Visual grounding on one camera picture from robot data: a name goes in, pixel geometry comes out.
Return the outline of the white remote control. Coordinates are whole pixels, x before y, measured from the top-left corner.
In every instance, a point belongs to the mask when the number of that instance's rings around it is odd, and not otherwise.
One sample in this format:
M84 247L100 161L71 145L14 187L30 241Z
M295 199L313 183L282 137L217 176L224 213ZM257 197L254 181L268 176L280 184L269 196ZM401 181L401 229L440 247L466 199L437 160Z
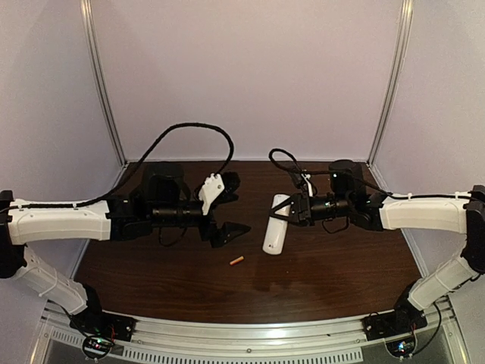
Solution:
M286 238L288 224L269 216L262 250L269 255L280 255Z

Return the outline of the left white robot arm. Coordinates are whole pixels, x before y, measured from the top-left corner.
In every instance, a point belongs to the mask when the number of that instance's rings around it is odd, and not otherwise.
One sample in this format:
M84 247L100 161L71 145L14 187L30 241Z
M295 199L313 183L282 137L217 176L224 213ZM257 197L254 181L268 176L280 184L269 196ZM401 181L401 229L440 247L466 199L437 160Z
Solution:
M218 225L214 210L235 202L240 179L236 172L216 172L192 197L181 165L148 165L139 186L127 195L110 195L100 201L40 203L15 199L1 192L1 277L24 279L41 297L65 309L72 325L101 334L114 327L103 312L95 289L73 281L40 259L27 245L34 241L89 239L128 241L164 228L196 228L201 240L213 248L227 245L250 232L244 224Z

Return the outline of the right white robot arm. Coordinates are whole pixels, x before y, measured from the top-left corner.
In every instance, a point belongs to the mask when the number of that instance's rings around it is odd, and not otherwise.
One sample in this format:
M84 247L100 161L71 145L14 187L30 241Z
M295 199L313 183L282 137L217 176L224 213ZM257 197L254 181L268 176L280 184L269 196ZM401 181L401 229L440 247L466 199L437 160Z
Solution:
M394 315L409 328L436 300L484 273L484 187L451 195L409 193L399 195L376 189L363 178L359 163L348 159L332 162L325 171L331 191L317 196L313 190L313 172L298 165L286 172L299 188L293 195L274 196L262 249L269 255L283 251L288 225L313 226L336 218L366 231L424 229L451 231L465 235L465 245L435 272L406 287L398 298Z

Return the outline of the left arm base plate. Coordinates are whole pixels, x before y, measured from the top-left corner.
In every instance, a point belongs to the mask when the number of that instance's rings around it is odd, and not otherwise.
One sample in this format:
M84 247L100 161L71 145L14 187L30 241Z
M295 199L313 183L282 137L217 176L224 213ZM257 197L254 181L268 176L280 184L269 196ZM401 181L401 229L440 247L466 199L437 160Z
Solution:
M130 342L136 325L135 318L102 312L94 315L81 312L70 315L70 326L82 334L97 334L104 338Z

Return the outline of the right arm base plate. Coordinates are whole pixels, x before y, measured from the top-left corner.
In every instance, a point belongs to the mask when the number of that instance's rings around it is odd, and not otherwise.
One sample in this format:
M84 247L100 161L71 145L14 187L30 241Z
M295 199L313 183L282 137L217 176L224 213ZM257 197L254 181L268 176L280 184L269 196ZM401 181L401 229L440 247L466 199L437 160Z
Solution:
M367 340L377 340L411 333L415 329L425 328L427 320L419 311L397 309L384 313L372 312L361 323Z

